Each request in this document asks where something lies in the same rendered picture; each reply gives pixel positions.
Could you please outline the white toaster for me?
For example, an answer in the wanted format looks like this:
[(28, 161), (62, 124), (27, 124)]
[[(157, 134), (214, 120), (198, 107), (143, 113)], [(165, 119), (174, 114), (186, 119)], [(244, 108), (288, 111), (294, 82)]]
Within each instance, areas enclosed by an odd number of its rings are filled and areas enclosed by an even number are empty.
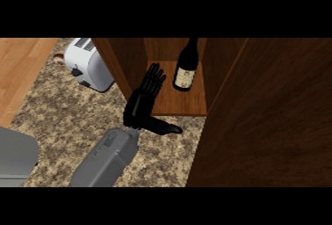
[(64, 54), (65, 65), (78, 83), (105, 93), (114, 84), (112, 73), (90, 38), (75, 38)]

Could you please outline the brown wooden cabinet door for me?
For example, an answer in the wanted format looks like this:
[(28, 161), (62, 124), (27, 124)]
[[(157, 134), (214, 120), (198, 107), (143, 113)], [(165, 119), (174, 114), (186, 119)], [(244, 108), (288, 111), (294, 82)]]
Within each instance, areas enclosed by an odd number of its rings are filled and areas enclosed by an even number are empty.
[(245, 41), (188, 185), (332, 186), (332, 38)]

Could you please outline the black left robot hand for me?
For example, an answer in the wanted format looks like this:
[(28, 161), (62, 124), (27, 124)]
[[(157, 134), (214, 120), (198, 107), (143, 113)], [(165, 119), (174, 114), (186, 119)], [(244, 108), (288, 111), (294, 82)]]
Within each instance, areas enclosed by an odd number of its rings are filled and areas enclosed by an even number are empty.
[(167, 75), (158, 63), (152, 63), (145, 73), (140, 86), (134, 89), (123, 112), (123, 124), (134, 129), (146, 129), (152, 133), (182, 134), (182, 128), (152, 116), (155, 99), (162, 88)]

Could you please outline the dark wine bottle, pale label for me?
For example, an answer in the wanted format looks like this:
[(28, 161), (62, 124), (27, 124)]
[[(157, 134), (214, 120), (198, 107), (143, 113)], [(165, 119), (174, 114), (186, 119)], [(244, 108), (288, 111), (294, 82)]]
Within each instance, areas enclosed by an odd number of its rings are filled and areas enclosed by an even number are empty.
[(179, 91), (189, 91), (198, 71), (198, 38), (190, 38), (177, 58), (173, 86)]

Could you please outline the brown wooden cabinet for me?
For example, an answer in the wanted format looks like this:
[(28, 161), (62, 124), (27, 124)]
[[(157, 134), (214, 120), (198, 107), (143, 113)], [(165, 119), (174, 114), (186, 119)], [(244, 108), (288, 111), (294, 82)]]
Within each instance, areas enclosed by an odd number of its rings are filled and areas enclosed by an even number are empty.
[(165, 81), (155, 100), (157, 116), (205, 116), (205, 85), (202, 64), (198, 65), (193, 85), (189, 91), (173, 86), (177, 57), (188, 44), (188, 38), (93, 38), (92, 42), (123, 92), (130, 98), (139, 87), (145, 72), (155, 62), (164, 70)]

